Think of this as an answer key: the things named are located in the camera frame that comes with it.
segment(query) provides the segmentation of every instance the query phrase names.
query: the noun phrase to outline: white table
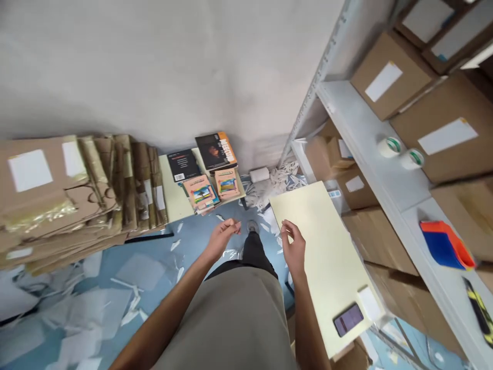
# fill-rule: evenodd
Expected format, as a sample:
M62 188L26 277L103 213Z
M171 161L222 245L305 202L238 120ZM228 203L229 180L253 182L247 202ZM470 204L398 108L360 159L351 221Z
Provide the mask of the white table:
M282 220L288 219L298 225L307 242L305 271L327 355L331 358L373 324L358 299L359 290L369 286L382 316L385 308L323 182L281 194L270 202L279 227ZM333 320L355 302L365 318L341 338Z
M202 156L200 155L199 149L193 148L192 152L197 159L197 164L200 168L200 171L203 174L206 174L211 181L211 184L216 187L214 179L211 180L211 174L205 169L204 161L202 159ZM159 156L159 164L161 166L161 173L163 175L164 201L166 202L168 223L170 224L182 218L194 215L194 209L192 208L192 205L190 204L185 191L173 179L171 168L169 167L168 157L166 155ZM246 204L244 203L246 193L245 189L243 188L243 184L241 183L238 171L236 171L236 182L238 184L240 195L227 200L222 200L221 203L219 203L216 207L239 199L242 200L243 206L246 207Z

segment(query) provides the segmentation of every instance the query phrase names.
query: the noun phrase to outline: small table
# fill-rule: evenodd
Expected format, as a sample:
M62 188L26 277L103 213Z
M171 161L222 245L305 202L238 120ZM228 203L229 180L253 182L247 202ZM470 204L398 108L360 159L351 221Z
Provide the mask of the small table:
M204 161L200 155L198 148L193 148L195 158L197 159L197 164L200 171L206 174L211 181L211 184L215 187L214 179L211 178L209 171L205 169ZM168 223L181 220L182 218L194 215L194 209L190 204L190 200L186 196L185 191L181 186L179 186L173 179L173 174L171 173L171 168L169 167L168 157L166 155L159 156L159 164L161 165L161 173L163 175L163 188L164 188L164 201L166 202L166 212L168 213ZM248 209L247 203L245 202L245 189L241 183L240 175L236 171L236 182L238 184L238 190L240 194L238 196L229 198L227 200L222 200L221 203L216 205L219 207L221 205L227 204L229 202L241 200L243 207Z

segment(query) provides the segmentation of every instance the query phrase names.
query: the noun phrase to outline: person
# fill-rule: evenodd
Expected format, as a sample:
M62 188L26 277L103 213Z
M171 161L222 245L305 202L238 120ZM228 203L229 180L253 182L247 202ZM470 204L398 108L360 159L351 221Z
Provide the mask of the person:
M230 218L212 232L190 269L142 324L111 370L330 369L307 275L305 240L284 220L284 257L293 277L295 347L291 351L282 289L267 259L256 222L248 222L242 260L219 260L241 223Z

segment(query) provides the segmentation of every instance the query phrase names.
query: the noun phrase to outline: smartphone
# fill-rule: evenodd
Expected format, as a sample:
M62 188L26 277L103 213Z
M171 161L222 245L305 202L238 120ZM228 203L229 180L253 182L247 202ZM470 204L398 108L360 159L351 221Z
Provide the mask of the smartphone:
M361 321L363 321L363 314L361 313L358 304L354 303L334 319L334 325L337 329L337 333L342 338Z

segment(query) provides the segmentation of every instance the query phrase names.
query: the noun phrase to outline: sneaker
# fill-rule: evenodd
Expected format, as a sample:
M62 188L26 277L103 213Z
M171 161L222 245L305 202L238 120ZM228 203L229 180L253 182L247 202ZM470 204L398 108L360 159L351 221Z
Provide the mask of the sneaker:
M248 232L251 233L251 232L256 232L258 234L258 223L253 221L253 220L249 220L248 223L246 224L246 227L248 228Z

